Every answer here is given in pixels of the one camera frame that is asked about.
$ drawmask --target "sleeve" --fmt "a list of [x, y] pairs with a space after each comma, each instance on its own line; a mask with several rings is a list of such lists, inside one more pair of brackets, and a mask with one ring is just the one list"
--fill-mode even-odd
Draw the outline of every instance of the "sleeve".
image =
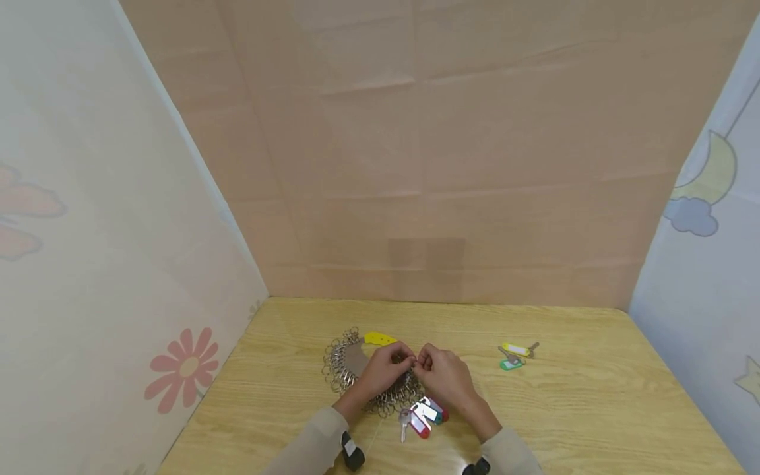
[[533, 452], [514, 429], [505, 427], [481, 447], [490, 475], [543, 475]]
[[335, 409], [317, 412], [306, 427], [261, 475], [323, 475], [340, 454], [340, 437], [348, 423]]

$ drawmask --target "person's left hand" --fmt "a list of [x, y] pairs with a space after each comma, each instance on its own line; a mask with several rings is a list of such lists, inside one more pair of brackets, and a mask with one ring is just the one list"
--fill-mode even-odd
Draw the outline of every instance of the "person's left hand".
[[[394, 355], [404, 358], [400, 363], [393, 363]], [[354, 383], [367, 397], [367, 400], [382, 393], [409, 371], [416, 360], [414, 352], [402, 341], [380, 347], [372, 354], [367, 367]]]
[[[404, 358], [401, 363], [393, 363], [393, 356]], [[348, 391], [340, 396], [333, 407], [348, 423], [359, 417], [362, 407], [374, 396], [382, 393], [412, 367], [416, 357], [414, 352], [400, 341], [375, 350], [362, 375]]]

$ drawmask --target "paper wall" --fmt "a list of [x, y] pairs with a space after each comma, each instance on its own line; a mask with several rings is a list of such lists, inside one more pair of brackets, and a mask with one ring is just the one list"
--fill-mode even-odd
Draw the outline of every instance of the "paper wall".
[[747, 473], [760, 473], [760, 23], [676, 181], [630, 314]]
[[0, 104], [0, 473], [155, 473], [261, 276], [118, 3], [0, 2]]
[[122, 0], [274, 295], [627, 306], [756, 0]]

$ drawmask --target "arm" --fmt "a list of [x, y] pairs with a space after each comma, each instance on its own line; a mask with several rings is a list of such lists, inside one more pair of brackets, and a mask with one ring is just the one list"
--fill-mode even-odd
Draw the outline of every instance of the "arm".
[[[393, 364], [395, 354], [406, 357]], [[314, 415], [304, 430], [264, 469], [262, 475], [322, 475], [340, 454], [340, 437], [356, 422], [362, 408], [403, 375], [415, 361], [414, 353], [400, 341], [378, 348], [359, 380], [337, 400]]]
[[491, 465], [490, 475], [543, 475], [525, 442], [513, 429], [502, 427], [475, 392], [470, 370], [459, 356], [427, 344], [417, 357], [414, 374], [438, 402], [456, 409], [470, 424]]

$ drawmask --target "wooden table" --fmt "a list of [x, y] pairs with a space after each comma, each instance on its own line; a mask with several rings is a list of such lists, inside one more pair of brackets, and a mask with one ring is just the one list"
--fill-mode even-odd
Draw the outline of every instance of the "wooden table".
[[[344, 330], [380, 331], [418, 350], [458, 353], [503, 424], [544, 471], [744, 473], [623, 312], [270, 298], [253, 318], [160, 469], [161, 475], [260, 473], [320, 407], [336, 399], [320, 371]], [[497, 345], [539, 341], [537, 358], [505, 372]], [[395, 415], [365, 415], [351, 434], [364, 475], [459, 475], [479, 445], [456, 416], [430, 439], [399, 441]], [[329, 473], [349, 473], [338, 458]]]

